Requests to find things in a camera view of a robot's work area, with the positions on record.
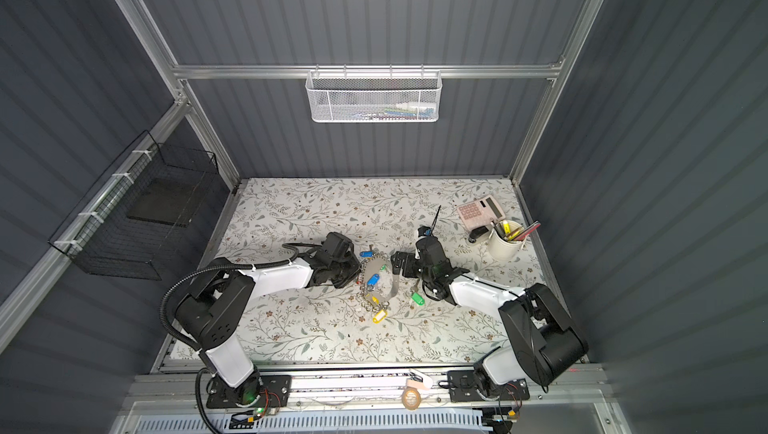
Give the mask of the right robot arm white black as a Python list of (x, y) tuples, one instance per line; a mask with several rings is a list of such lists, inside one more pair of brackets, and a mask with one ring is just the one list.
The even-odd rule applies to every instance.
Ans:
[(394, 273), (416, 278), (433, 301), (490, 316), (503, 325), (508, 345), (474, 365), (478, 389), (526, 379), (543, 388), (588, 353), (589, 345), (554, 292), (542, 283), (504, 286), (453, 265), (433, 235), (417, 238), (414, 252), (391, 256)]

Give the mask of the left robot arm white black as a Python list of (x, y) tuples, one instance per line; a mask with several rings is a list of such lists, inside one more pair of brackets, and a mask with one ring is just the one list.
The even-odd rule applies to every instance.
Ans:
[(161, 300), (164, 329), (192, 348), (229, 388), (258, 378), (235, 334), (251, 300), (324, 284), (340, 289), (361, 270), (353, 241), (338, 232), (328, 233), (320, 244), (291, 242), (283, 247), (291, 255), (278, 261), (236, 264), (216, 258), (173, 284)]

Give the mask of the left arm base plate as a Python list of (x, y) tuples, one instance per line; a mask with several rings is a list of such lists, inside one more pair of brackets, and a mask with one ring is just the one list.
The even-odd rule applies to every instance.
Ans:
[(251, 375), (239, 387), (214, 376), (205, 387), (209, 409), (278, 409), (289, 399), (293, 378), (289, 375)]

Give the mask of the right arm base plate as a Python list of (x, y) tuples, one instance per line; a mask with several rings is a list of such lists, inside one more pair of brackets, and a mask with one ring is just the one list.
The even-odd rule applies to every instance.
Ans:
[(478, 370), (449, 370), (440, 386), (447, 389), (452, 402), (514, 401), (530, 399), (527, 381), (524, 378), (496, 384)]

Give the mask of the keyring bunch with grey strap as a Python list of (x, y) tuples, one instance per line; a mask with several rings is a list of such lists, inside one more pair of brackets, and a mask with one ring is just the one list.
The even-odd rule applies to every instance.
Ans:
[(389, 255), (369, 248), (362, 251), (360, 257), (360, 298), (363, 307), (372, 315), (372, 322), (380, 324), (388, 316), (390, 299), (398, 290), (398, 278)]

